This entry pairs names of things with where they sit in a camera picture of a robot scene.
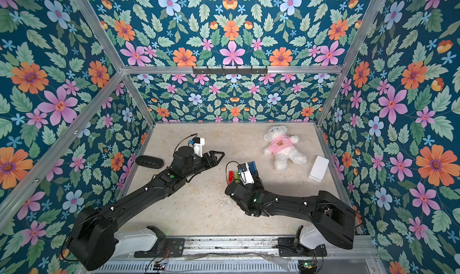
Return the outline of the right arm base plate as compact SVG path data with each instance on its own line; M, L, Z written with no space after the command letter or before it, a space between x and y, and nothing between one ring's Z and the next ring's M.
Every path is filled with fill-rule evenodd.
M281 257L326 257L327 240L314 225L299 226L293 238L278 238Z

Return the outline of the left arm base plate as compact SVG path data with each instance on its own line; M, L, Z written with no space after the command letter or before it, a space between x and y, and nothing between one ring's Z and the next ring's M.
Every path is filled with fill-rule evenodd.
M154 234L156 236L155 243L146 251L135 252L135 258L153 258L156 255L161 256L166 254L169 254L169 257L172 258L182 256L185 244L184 238L167 236L155 226L147 226L147 234Z

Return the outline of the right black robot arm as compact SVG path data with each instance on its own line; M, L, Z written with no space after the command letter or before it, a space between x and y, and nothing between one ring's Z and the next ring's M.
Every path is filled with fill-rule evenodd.
M328 191L309 197L281 196L260 185L234 181L225 194L248 216L287 216L311 222L327 242L345 250L353 248L357 213Z

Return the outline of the red lego brick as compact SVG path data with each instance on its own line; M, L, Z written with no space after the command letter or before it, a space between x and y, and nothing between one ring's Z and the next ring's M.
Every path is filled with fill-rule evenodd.
M234 177L235 177L234 172L229 171L228 182L231 183L234 180Z

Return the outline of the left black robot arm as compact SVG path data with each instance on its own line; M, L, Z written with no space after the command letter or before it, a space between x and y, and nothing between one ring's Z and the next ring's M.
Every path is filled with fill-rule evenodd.
M141 188L99 209L84 208L77 216L64 246L87 270L96 270L114 256L119 241L115 233L152 204L170 197L196 175L219 165L225 153L209 151L196 155L190 146L173 154L165 170Z

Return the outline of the blue lego brick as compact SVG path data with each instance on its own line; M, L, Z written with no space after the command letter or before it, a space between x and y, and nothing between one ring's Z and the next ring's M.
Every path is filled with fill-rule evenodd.
M257 168L256 168L256 163L254 161L250 161L247 163L248 164L248 168L249 168L249 171L251 173L252 176L258 176L258 171L257 171Z

